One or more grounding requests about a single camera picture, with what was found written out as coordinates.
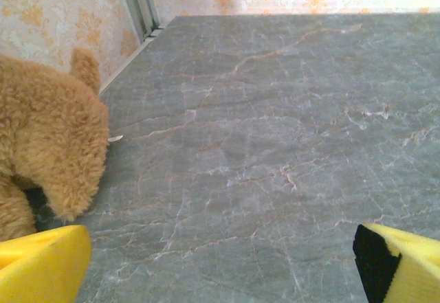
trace black strip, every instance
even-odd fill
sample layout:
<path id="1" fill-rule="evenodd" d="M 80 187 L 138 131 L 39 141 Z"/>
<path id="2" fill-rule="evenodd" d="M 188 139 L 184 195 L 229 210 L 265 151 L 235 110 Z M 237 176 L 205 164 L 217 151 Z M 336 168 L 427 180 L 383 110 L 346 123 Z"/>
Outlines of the black strip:
<path id="1" fill-rule="evenodd" d="M 353 251 L 368 302 L 382 303 L 402 255 L 391 255 L 385 239 L 363 225 L 357 227 Z"/>

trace yellow object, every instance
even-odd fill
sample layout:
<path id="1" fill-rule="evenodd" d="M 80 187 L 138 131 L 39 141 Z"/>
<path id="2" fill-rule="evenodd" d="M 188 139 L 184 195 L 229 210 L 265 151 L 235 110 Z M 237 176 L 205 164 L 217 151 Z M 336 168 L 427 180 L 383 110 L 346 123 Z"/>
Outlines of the yellow object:
<path id="1" fill-rule="evenodd" d="M 82 225 L 2 242 L 0 303 L 74 303 L 90 258 Z"/>
<path id="2" fill-rule="evenodd" d="M 364 224 L 357 229 L 353 250 L 370 302 L 440 302 L 440 241 Z M 384 292 L 383 300 L 377 297 L 380 291 Z"/>

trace brown stuffed animal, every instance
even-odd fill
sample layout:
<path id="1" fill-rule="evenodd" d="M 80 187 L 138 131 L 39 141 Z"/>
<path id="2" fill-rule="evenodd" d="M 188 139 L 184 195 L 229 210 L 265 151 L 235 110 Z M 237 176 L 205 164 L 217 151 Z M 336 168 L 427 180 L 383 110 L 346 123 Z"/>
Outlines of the brown stuffed animal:
<path id="1" fill-rule="evenodd" d="M 99 64 L 82 48 L 70 64 L 66 74 L 0 55 L 0 241 L 36 231 L 17 179 L 41 187 L 64 221 L 86 211 L 98 191 L 109 135 Z"/>

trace floor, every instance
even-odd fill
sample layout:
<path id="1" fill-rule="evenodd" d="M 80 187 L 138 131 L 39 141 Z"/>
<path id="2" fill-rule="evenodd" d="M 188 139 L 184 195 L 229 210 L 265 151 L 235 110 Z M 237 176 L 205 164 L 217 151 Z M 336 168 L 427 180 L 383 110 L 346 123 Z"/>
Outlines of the floor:
<path id="1" fill-rule="evenodd" d="M 176 18 L 102 95 L 78 302 L 366 302 L 359 223 L 440 238 L 439 47 L 440 14 Z"/>

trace fluffy fur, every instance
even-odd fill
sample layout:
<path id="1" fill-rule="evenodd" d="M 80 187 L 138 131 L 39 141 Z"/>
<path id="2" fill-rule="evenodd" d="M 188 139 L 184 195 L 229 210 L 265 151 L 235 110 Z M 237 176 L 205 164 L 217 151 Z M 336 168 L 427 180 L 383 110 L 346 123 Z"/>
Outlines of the fluffy fur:
<path id="1" fill-rule="evenodd" d="M 64 221 L 90 206 L 109 136 L 99 87 L 86 49 L 73 50 L 69 74 L 0 55 L 0 241 L 36 231 L 20 181 L 41 187 Z"/>

